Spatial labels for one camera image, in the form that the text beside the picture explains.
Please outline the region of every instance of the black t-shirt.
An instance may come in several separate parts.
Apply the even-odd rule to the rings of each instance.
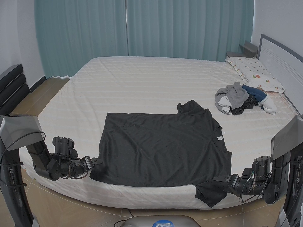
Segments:
[[[177,114],[108,113],[97,165],[90,178],[133,187],[193,184],[196,198],[210,207],[226,193],[216,176],[231,174],[219,123],[194,100]]]

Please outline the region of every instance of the patterned pillowcase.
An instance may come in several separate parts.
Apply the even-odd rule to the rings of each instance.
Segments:
[[[257,58],[230,57],[226,59],[238,72],[246,85],[264,91],[283,93],[281,83],[270,74]]]

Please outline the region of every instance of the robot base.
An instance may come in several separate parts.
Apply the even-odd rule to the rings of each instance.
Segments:
[[[132,217],[121,227],[200,227],[200,225],[188,216],[154,215]]]

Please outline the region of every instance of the curtain fold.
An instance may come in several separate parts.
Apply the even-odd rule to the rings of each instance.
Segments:
[[[127,56],[125,0],[35,0],[46,77],[73,76],[90,59]]]
[[[130,56],[223,61],[250,41],[254,0],[126,0]]]

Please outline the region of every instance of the blue sticker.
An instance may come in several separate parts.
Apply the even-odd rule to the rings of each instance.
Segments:
[[[175,227],[175,225],[169,220],[158,220],[152,227]]]

